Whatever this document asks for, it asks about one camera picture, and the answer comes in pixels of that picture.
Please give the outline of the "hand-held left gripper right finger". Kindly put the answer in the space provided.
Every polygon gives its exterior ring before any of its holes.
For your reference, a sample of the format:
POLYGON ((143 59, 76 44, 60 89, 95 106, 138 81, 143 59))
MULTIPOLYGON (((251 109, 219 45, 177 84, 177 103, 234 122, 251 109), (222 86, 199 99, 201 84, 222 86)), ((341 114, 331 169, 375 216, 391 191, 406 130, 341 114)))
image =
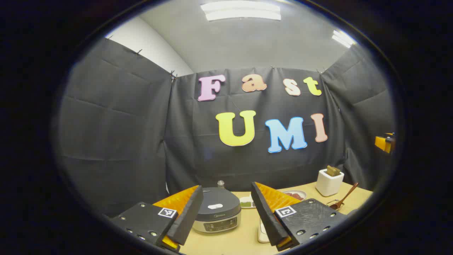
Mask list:
POLYGON ((347 219, 316 199, 298 200, 255 181, 251 197, 270 244, 278 251, 310 246, 347 219))

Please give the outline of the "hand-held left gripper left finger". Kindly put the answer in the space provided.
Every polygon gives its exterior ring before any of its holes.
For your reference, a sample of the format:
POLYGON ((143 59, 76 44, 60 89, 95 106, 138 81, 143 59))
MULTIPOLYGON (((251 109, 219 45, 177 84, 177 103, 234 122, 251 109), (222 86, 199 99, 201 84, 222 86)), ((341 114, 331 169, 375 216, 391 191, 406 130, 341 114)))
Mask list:
POLYGON ((109 221, 142 243, 178 253, 186 243, 202 201, 203 188, 196 185, 152 204, 138 202, 109 221))

